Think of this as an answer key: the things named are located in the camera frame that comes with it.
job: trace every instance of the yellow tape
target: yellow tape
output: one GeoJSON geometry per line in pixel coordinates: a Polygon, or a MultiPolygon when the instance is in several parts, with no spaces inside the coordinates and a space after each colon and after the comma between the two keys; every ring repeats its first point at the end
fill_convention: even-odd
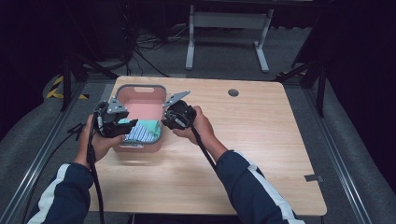
{"type": "MultiPolygon", "coordinates": [[[[64,80],[64,76],[59,75],[58,78],[56,78],[55,82],[53,83],[52,87],[49,90],[49,93],[47,93],[47,98],[59,98],[63,99],[64,95],[61,93],[57,93],[56,90],[58,89],[59,85],[61,82],[64,80]]],[[[90,98],[89,94],[81,94],[78,99],[81,100],[88,100],[90,98]]]]}

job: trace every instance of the white stripe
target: white stripe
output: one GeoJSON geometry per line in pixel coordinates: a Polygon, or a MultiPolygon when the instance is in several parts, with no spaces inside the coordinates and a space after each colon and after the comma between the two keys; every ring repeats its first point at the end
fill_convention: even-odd
{"type": "MultiPolygon", "coordinates": [[[[244,155],[241,152],[235,151],[239,155],[241,155],[243,158],[244,155]]],[[[276,206],[280,208],[280,211],[282,213],[282,218],[283,220],[287,220],[289,224],[303,224],[305,222],[301,220],[297,220],[294,217],[294,214],[291,210],[291,206],[286,202],[286,200],[280,196],[279,192],[268,182],[262,175],[260,175],[257,172],[257,165],[254,164],[253,162],[249,161],[247,158],[245,158],[247,162],[249,163],[249,171],[256,177],[257,180],[262,184],[264,187],[265,191],[270,195],[271,199],[274,201],[276,206]]]]}
{"type": "Polygon", "coordinates": [[[47,213],[52,206],[53,200],[55,198],[54,192],[56,186],[64,181],[64,174],[66,174],[66,170],[70,164],[63,164],[59,170],[58,174],[56,175],[55,180],[50,183],[50,185],[46,188],[46,190],[41,195],[40,201],[38,202],[38,208],[40,211],[35,214],[28,222],[28,224],[36,224],[42,223],[46,220],[47,213]]]}

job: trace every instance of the person's left hand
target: person's left hand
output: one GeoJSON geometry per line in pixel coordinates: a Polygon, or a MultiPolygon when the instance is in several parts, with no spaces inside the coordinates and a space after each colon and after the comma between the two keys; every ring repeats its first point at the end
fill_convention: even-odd
{"type": "MultiPolygon", "coordinates": [[[[90,128],[92,125],[92,115],[88,116],[87,123],[82,130],[79,142],[78,142],[78,154],[75,158],[75,162],[90,168],[87,163],[87,147],[90,138],[90,128]]],[[[125,134],[119,135],[114,138],[104,138],[99,133],[93,135],[92,145],[95,149],[96,161],[101,160],[108,152],[111,147],[119,145],[125,139],[125,134]]]]}

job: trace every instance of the metal rail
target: metal rail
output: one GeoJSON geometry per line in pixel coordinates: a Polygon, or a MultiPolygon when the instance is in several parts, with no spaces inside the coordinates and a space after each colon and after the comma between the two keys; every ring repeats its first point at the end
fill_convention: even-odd
{"type": "Polygon", "coordinates": [[[35,156],[35,159],[33,160],[31,166],[27,170],[25,176],[23,177],[20,186],[18,187],[14,196],[12,197],[8,206],[6,207],[5,212],[0,217],[0,224],[8,224],[15,222],[15,217],[20,212],[23,203],[26,201],[27,197],[29,196],[29,193],[32,190],[34,183],[37,181],[38,174],[41,172],[42,169],[44,169],[45,161],[50,156],[50,153],[53,150],[58,133],[63,127],[67,115],[72,109],[74,103],[81,95],[84,86],[85,83],[82,82],[78,82],[76,84],[70,105],[66,108],[64,112],[61,112],[58,118],[55,120],[49,132],[49,135],[44,141],[42,147],[39,149],[37,155],[35,156]]]}
{"type": "Polygon", "coordinates": [[[358,193],[358,190],[355,187],[355,183],[352,177],[347,170],[346,165],[338,151],[338,147],[335,144],[332,135],[329,131],[329,128],[326,124],[325,119],[321,118],[316,110],[316,100],[314,93],[310,89],[303,89],[305,97],[308,99],[309,105],[312,109],[312,112],[315,114],[315,118],[320,126],[320,129],[323,132],[323,135],[326,139],[326,143],[328,145],[328,153],[332,160],[332,164],[335,168],[338,177],[340,178],[341,184],[346,192],[346,196],[349,199],[350,205],[352,206],[353,212],[360,224],[371,224],[372,220],[370,219],[366,208],[364,207],[363,202],[361,201],[361,196],[358,193]]]}

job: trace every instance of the hand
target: hand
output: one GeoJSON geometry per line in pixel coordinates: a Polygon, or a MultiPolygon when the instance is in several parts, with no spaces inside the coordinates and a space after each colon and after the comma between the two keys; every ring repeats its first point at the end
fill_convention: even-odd
{"type": "MultiPolygon", "coordinates": [[[[194,127],[197,130],[198,134],[201,135],[201,139],[213,139],[216,138],[215,132],[213,130],[212,124],[209,119],[204,115],[200,106],[194,106],[193,109],[197,113],[197,116],[194,120],[194,127]]],[[[195,135],[192,132],[191,128],[186,130],[174,129],[173,133],[179,137],[188,138],[195,145],[197,144],[197,140],[195,139],[195,135]]]]}
{"type": "MultiPolygon", "coordinates": [[[[90,128],[92,125],[92,115],[88,116],[87,123],[82,130],[79,142],[78,142],[78,154],[75,158],[76,163],[80,163],[87,168],[90,168],[90,165],[87,163],[87,147],[88,141],[90,138],[90,128]]],[[[101,160],[108,152],[111,147],[119,145],[125,139],[125,135],[119,135],[114,138],[104,138],[100,134],[96,133],[92,138],[92,145],[95,149],[95,158],[96,161],[101,160]]]]}
{"type": "MultiPolygon", "coordinates": [[[[201,107],[194,106],[193,109],[197,113],[197,116],[193,123],[194,128],[201,136],[201,140],[204,144],[205,149],[210,153],[210,155],[212,155],[214,161],[218,161],[219,157],[228,149],[215,136],[215,131],[213,130],[212,124],[202,112],[201,107]]],[[[198,145],[191,128],[186,130],[174,129],[173,133],[179,137],[188,138],[192,143],[198,145]]]]}

